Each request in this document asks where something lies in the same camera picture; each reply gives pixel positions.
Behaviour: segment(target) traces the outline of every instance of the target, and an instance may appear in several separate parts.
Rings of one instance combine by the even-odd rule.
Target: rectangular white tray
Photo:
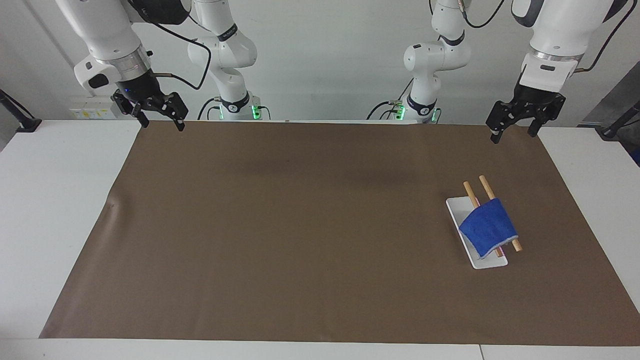
[[[474,210],[474,206],[469,197],[451,197],[447,199],[447,208],[449,208],[449,213],[451,214],[453,223],[456,225],[462,244],[465,246],[465,250],[469,256],[469,261],[471,261],[471,265],[474,269],[497,268],[509,263],[506,255],[499,258],[498,255],[495,254],[495,251],[492,251],[492,253],[487,255],[486,258],[480,259],[480,255],[478,255],[476,248],[474,248],[471,241],[469,241],[469,239],[460,231],[460,224],[462,224],[462,221],[464,221],[467,216],[471,214],[471,211]]]

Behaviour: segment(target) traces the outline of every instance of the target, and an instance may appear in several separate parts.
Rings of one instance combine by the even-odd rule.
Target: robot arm
[[[532,119],[529,135],[536,136],[542,125],[558,117],[564,82],[586,52],[591,34],[620,10],[621,2],[626,0],[513,0],[514,18],[534,34],[513,99],[497,101],[487,118],[494,143],[519,120]]]
[[[76,78],[89,91],[115,83],[118,90],[113,100],[143,127],[148,119],[142,111],[150,110],[171,118],[182,131],[188,110],[177,92],[165,95],[160,89],[150,53],[132,30],[124,1],[56,0],[89,49],[89,56],[74,67]],[[189,15],[180,0],[135,0],[133,4],[158,23],[180,24]]]
[[[238,30],[228,0],[194,0],[202,26],[215,37],[202,37],[197,41],[211,49],[213,57],[209,75],[220,91],[221,114],[225,120],[250,120],[259,117],[259,98],[247,91],[244,77],[236,70],[252,66],[258,51],[255,44]],[[207,53],[199,46],[189,44],[189,58],[202,68]]]
[[[470,4],[470,0],[465,1],[466,6]],[[410,46],[404,53],[404,66],[413,74],[411,92],[403,99],[405,117],[418,122],[428,119],[435,107],[440,90],[435,73],[464,67],[471,58],[458,0],[438,0],[431,26],[440,34],[438,41]]]

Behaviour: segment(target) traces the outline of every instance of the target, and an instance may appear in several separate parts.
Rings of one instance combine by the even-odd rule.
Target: chopsticks
[[[471,204],[473,204],[474,209],[479,207],[480,203],[478,203],[478,199],[476,198],[474,190],[471,189],[471,184],[469,184],[468,181],[465,181],[463,185],[465,186],[465,190],[467,191],[467,195],[469,196],[469,199],[471,200]],[[495,249],[495,254],[498,255],[498,258],[501,258],[502,256],[504,256],[504,253],[502,252],[502,249],[500,247]]]
[[[480,175],[480,182],[482,183],[482,186],[487,194],[487,196],[489,196],[490,200],[495,199],[495,194],[493,193],[493,190],[491,189],[491,186],[489,185],[489,182],[486,180],[486,177],[484,175]],[[522,246],[520,245],[520,241],[516,238],[514,239],[511,244],[513,245],[513,248],[518,252],[518,251],[522,251]]]

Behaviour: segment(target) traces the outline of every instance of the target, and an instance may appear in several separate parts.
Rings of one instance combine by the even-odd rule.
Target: blue towel
[[[490,200],[473,210],[460,224],[460,231],[471,241],[481,259],[518,238],[500,199]]]

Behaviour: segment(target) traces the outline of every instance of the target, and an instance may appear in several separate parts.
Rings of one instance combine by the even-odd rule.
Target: cable
[[[194,23],[194,24],[196,24],[197,26],[199,26],[199,27],[200,27],[200,29],[203,29],[203,30],[206,30],[206,31],[208,31],[208,32],[211,32],[211,30],[209,30],[209,29],[205,28],[205,27],[204,27],[204,26],[202,26],[199,22],[197,22],[197,21],[196,21],[196,19],[194,19],[194,18],[191,16],[191,13],[189,13],[189,19],[191,19],[191,21],[193,21],[193,23]]]
[[[207,100],[204,105],[202,105],[202,109],[200,109],[200,112],[198,113],[198,120],[200,120],[200,118],[202,118],[202,113],[204,112],[204,110],[207,108],[207,105],[209,105],[212,101],[217,101],[219,97],[212,97],[211,99]]]
[[[267,114],[269,114],[269,120],[271,120],[271,110],[269,110],[266,106],[258,106],[258,109],[267,109]]]
[[[27,108],[25,108],[18,100],[14,99],[13,97],[11,97],[11,95],[7,94],[6,92],[4,93],[4,96],[6,96],[7,99],[11,100],[11,102],[14,103],[17,107],[22,109],[22,111],[26,112],[27,115],[29,115],[29,117],[31,117],[32,119],[35,119],[35,116],[33,116],[33,114],[31,114],[31,112],[27,110]]]
[[[382,113],[382,115],[380,115],[380,119],[378,119],[378,120],[382,120],[382,118],[383,118],[386,114],[389,114],[389,115],[391,116],[391,113],[393,113],[393,112],[394,112],[394,110],[393,110],[393,109],[391,109],[391,110],[387,110],[387,111],[383,112],[383,113]]]
[[[374,112],[376,112],[376,110],[380,109],[380,107],[381,107],[381,106],[384,106],[384,105],[391,105],[391,104],[393,104],[393,102],[392,102],[392,101],[384,101],[384,102],[379,103],[378,105],[376,105],[376,106],[373,108],[373,110],[371,110],[371,112],[370,112],[370,113],[369,113],[369,115],[367,116],[367,120],[371,119],[371,115],[373,115],[373,113],[374,113]]]
[[[465,21],[469,26],[471,26],[474,29],[480,29],[487,26],[491,22],[491,20],[493,20],[496,14],[498,14],[498,11],[500,11],[500,8],[502,8],[502,4],[504,4],[504,0],[500,0],[498,7],[495,9],[491,17],[487,21],[485,21],[484,24],[482,25],[473,25],[471,22],[469,22],[469,19],[467,18],[467,9],[465,9],[464,5],[460,7],[460,10],[462,11],[462,17],[465,19]]]
[[[404,90],[402,91],[402,93],[398,97],[397,101],[400,101],[402,99],[402,96],[404,96],[404,93],[407,91],[407,89],[409,89],[409,86],[411,86],[412,83],[413,83],[413,78],[411,78],[411,80],[409,80],[409,83],[404,87]]]
[[[212,106],[207,110],[207,120],[209,120],[209,112],[213,109],[220,110],[219,106]]]
[[[631,4],[631,7],[629,8],[629,11],[627,11],[625,16],[618,23],[618,25],[616,25],[616,27],[613,28],[613,30],[611,31],[611,34],[609,34],[609,37],[607,37],[607,40],[604,42],[604,44],[602,44],[602,47],[600,48],[600,51],[598,52],[598,55],[596,55],[596,58],[593,60],[593,63],[591,64],[591,66],[586,68],[586,69],[582,68],[582,67],[579,68],[579,69],[575,69],[574,73],[576,73],[576,72],[587,72],[587,71],[593,70],[593,68],[598,63],[598,60],[602,56],[602,53],[604,53],[604,49],[606,49],[607,45],[609,45],[609,42],[613,38],[613,35],[616,34],[616,31],[618,29],[620,29],[620,26],[622,26],[622,24],[627,20],[627,18],[629,18],[629,15],[631,15],[631,13],[634,11],[634,9],[636,8],[637,4],[638,4],[638,0],[633,0],[633,3]]]
[[[140,17],[144,21],[148,22],[151,25],[154,25],[155,27],[159,28],[160,30],[162,30],[162,31],[164,31],[166,33],[169,33],[169,34],[171,34],[171,35],[173,35],[173,36],[175,36],[175,37],[177,37],[177,38],[179,38],[181,40],[184,40],[184,41],[189,42],[191,44],[200,46],[201,48],[205,49],[209,53],[209,59],[207,60],[207,66],[205,66],[205,68],[204,68],[204,73],[202,74],[202,79],[200,80],[200,84],[198,84],[198,86],[195,86],[195,85],[191,84],[189,81],[186,81],[185,79],[182,79],[178,75],[170,74],[171,76],[157,76],[157,74],[156,74],[156,77],[158,77],[158,78],[175,78],[175,79],[181,80],[183,83],[189,85],[191,88],[193,88],[195,90],[201,89],[202,88],[202,84],[204,84],[204,81],[207,79],[207,71],[209,71],[209,65],[211,65],[211,58],[212,58],[211,50],[207,46],[205,46],[204,44],[201,44],[201,43],[199,43],[197,41],[188,39],[188,38],[186,38],[186,37],[184,37],[184,36],[182,36],[182,35],[180,35],[178,33],[174,33],[173,31],[171,31],[171,30],[167,29],[166,27],[158,24],[157,22],[151,21],[151,19],[149,19],[149,17],[147,17],[144,9],[138,9],[136,7],[136,5],[133,3],[133,0],[128,0],[128,2],[134,9],[136,9],[138,14],[140,14]]]

